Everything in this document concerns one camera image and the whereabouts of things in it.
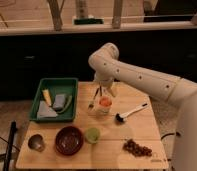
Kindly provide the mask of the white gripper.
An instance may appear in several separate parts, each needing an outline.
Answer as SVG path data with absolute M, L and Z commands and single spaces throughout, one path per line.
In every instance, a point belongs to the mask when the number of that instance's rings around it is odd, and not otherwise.
M 102 87 L 110 88 L 113 85 L 114 78 L 96 72 L 94 74 L 94 81 L 98 83 L 100 86 L 96 89 L 96 92 L 93 96 L 93 100 L 96 99 L 98 93 L 100 94 L 100 97 L 102 96 Z

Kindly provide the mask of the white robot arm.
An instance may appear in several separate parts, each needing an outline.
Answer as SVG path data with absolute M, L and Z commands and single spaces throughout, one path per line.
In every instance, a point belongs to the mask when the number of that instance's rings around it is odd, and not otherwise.
M 176 136 L 171 158 L 172 171 L 197 171 L 197 83 L 178 76 L 126 64 L 119 50 L 106 43 L 88 59 L 94 80 L 111 87 L 115 79 L 178 109 Z

